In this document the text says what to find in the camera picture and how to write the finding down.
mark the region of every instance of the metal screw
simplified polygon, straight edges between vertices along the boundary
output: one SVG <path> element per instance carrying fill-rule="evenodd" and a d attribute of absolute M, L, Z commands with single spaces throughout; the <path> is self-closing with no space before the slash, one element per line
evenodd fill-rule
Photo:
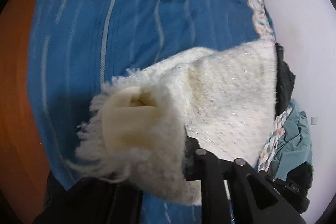
<path fill-rule="evenodd" d="M 200 156 L 204 156 L 207 153 L 207 151 L 203 148 L 199 148 L 196 150 L 196 154 Z"/>
<path fill-rule="evenodd" d="M 246 161 L 242 158 L 235 159 L 235 164 L 239 166 L 244 166 L 246 164 Z"/>

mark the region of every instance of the black fabric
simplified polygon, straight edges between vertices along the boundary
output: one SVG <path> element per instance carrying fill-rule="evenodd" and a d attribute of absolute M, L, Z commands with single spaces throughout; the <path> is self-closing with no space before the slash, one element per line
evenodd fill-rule
<path fill-rule="evenodd" d="M 62 198 L 67 191 L 54 177 L 54 174 L 50 171 L 47 179 L 46 190 L 44 193 L 44 209 L 48 208 L 52 202 Z"/>
<path fill-rule="evenodd" d="M 34 224 L 106 223 L 115 185 L 95 179 L 82 179 L 66 194 L 53 200 Z"/>
<path fill-rule="evenodd" d="M 308 209 L 310 202 L 307 195 L 308 190 L 311 188 L 312 181 L 313 167 L 309 163 L 304 162 L 288 173 L 285 182 L 276 179 L 273 186 L 283 198 L 301 214 Z"/>
<path fill-rule="evenodd" d="M 5 196 L 0 190 L 0 223 L 1 224 L 23 224 L 17 218 L 11 206 L 8 204 Z"/>
<path fill-rule="evenodd" d="M 276 52 L 278 60 L 278 73 L 275 113 L 276 116 L 279 116 L 288 108 L 294 89 L 295 75 L 291 72 L 288 64 L 284 61 L 284 48 L 280 46 L 279 43 L 276 43 Z"/>

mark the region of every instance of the teal fabric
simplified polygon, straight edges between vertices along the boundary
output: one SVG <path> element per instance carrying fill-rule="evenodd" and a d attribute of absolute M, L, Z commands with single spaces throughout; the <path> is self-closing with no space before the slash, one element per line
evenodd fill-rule
<path fill-rule="evenodd" d="M 312 164 L 312 144 L 308 118 L 300 111 L 298 103 L 290 102 L 292 113 L 283 125 L 285 134 L 280 137 L 275 157 L 272 161 L 274 178 L 286 180 L 288 172 L 304 162 Z"/>

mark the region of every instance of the white stripe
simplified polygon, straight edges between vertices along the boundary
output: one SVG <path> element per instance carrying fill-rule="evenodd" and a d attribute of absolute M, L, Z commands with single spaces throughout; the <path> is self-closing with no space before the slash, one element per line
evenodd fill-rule
<path fill-rule="evenodd" d="M 161 0 L 157 0 L 156 5 L 155 5 L 155 9 L 154 9 L 154 20 L 155 20 L 155 23 L 156 23 L 156 26 L 157 26 L 157 32 L 159 34 L 159 51 L 156 54 L 154 63 L 156 63 L 158 61 L 160 52 L 161 52 L 163 44 L 165 42 L 165 36 L 164 36 L 164 33 L 163 33 L 163 28 L 162 28 L 160 14 L 159 14 L 160 1 Z"/>
<path fill-rule="evenodd" d="M 129 59 L 130 59 L 131 67 L 133 67 L 134 65 L 134 43 L 135 43 L 135 35 L 137 32 L 137 27 L 139 23 L 139 3 L 140 3 L 140 0 L 135 0 L 136 13 L 134 17 L 134 32 L 133 32 L 132 42 L 129 47 Z"/>
<path fill-rule="evenodd" d="M 67 96 L 69 96 L 70 93 L 70 57 L 71 57 L 71 46 L 72 41 L 75 35 L 76 25 L 77 25 L 77 19 L 79 16 L 79 12 L 82 9 L 83 2 L 81 2 L 75 10 L 75 15 L 73 16 L 72 25 L 71 25 L 71 31 L 69 35 L 69 39 L 66 45 L 66 56 L 65 56 L 65 85 L 66 85 L 66 92 Z"/>
<path fill-rule="evenodd" d="M 230 34 L 231 41 L 233 41 L 232 33 L 231 33 L 231 30 L 230 30 L 230 26 L 229 26 L 229 12 L 228 11 L 226 11 L 226 26 L 227 26 L 228 34 Z"/>
<path fill-rule="evenodd" d="M 195 214 L 194 214 L 194 206 L 191 208 L 191 216 L 193 217 L 194 222 L 196 221 Z"/>
<path fill-rule="evenodd" d="M 169 217 L 169 214 L 168 214 L 167 211 L 165 211 L 165 216 L 166 216 L 166 218 L 167 218 L 169 224 L 171 224 L 171 220 L 170 220 L 170 217 Z"/>
<path fill-rule="evenodd" d="M 65 168 L 65 170 L 68 172 L 69 177 L 73 180 L 73 182 L 76 182 L 75 179 L 73 178 L 68 165 L 66 164 L 66 162 L 64 161 L 62 154 L 59 150 L 59 146 L 58 146 L 58 140 L 57 140 L 57 133 L 56 130 L 53 126 L 53 122 L 50 118 L 50 114 L 49 114 L 49 110 L 48 110 L 48 101 L 47 101 L 47 57 L 48 57 L 48 46 L 49 46 L 49 39 L 50 36 L 45 37 L 44 39 L 44 43 L 43 43 L 43 50 L 42 50 L 42 58 L 41 58 L 41 92 L 42 92 L 42 109 L 43 109 L 43 113 L 45 116 L 45 119 L 48 123 L 48 126 L 51 130 L 51 133 L 53 135 L 54 138 L 54 144 L 56 146 L 56 151 L 57 154 Z"/>
<path fill-rule="evenodd" d="M 229 190 L 229 184 L 227 183 L 227 180 L 224 180 L 224 187 L 225 187 L 225 192 L 226 192 L 226 198 L 227 198 L 227 200 L 231 200 L 230 190 Z"/>
<path fill-rule="evenodd" d="M 41 15 L 42 15 L 42 7 L 45 6 L 47 0 L 43 0 L 43 4 L 39 5 L 36 9 L 36 23 L 34 24 L 34 28 L 31 32 L 31 42 L 33 44 L 33 58 L 36 58 L 36 31 L 40 25 Z"/>
<path fill-rule="evenodd" d="M 64 8 L 65 8 L 65 6 L 67 4 L 67 1 L 68 0 L 62 0 L 62 2 L 61 2 L 61 6 L 58 9 L 58 13 L 57 13 L 56 19 L 55 19 L 56 24 L 58 24 L 59 21 L 60 21 L 60 19 L 61 19 L 61 15 L 62 15 L 62 13 L 64 11 Z"/>
<path fill-rule="evenodd" d="M 216 35 L 215 35 L 215 27 L 214 27 L 214 22 L 213 22 L 212 13 L 211 13 L 211 1 L 206 0 L 206 3 L 207 3 L 208 10 L 209 10 L 209 13 L 210 13 L 210 18 L 209 18 L 209 21 L 210 21 L 210 24 L 211 24 L 210 33 L 211 33 L 213 42 L 215 43 L 215 45 L 217 45 Z"/>
<path fill-rule="evenodd" d="M 109 31 L 109 23 L 112 15 L 113 6 L 116 0 L 111 0 L 110 7 L 107 12 L 103 30 L 103 37 L 101 41 L 101 52 L 100 52 L 100 85 L 104 83 L 105 78 L 105 61 L 106 61 L 106 45 L 107 45 L 107 34 Z"/>
<path fill-rule="evenodd" d="M 191 17 L 190 14 L 190 10 L 189 10 L 189 0 L 186 0 L 184 3 L 184 14 L 185 14 L 185 18 L 189 23 L 189 27 L 190 27 L 190 32 L 191 32 L 191 45 L 194 45 L 195 43 L 195 24 L 194 21 Z"/>
<path fill-rule="evenodd" d="M 162 28 L 162 24 L 161 24 L 161 20 L 160 20 L 160 15 L 159 15 L 159 3 L 161 0 L 158 0 L 156 5 L 155 5 L 155 10 L 154 10 L 154 20 L 157 26 L 157 32 L 159 33 L 159 43 L 160 43 L 160 47 L 159 47 L 159 51 L 156 54 L 154 63 L 156 63 L 159 59 L 159 54 L 162 50 L 163 44 L 165 42 L 165 36 L 163 34 L 163 28 Z"/>
<path fill-rule="evenodd" d="M 51 9 L 53 8 L 53 6 L 54 6 L 54 0 L 50 0 L 49 1 L 49 7 L 48 7 L 47 15 L 50 14 Z"/>

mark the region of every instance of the white wall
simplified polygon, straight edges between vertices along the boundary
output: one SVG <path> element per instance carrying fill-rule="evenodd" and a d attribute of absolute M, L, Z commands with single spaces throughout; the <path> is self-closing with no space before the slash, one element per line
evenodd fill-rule
<path fill-rule="evenodd" d="M 336 192 L 336 11 L 329 0 L 265 0 L 285 60 L 296 74 L 293 97 L 308 118 L 313 142 L 314 182 L 307 224 L 323 213 Z"/>

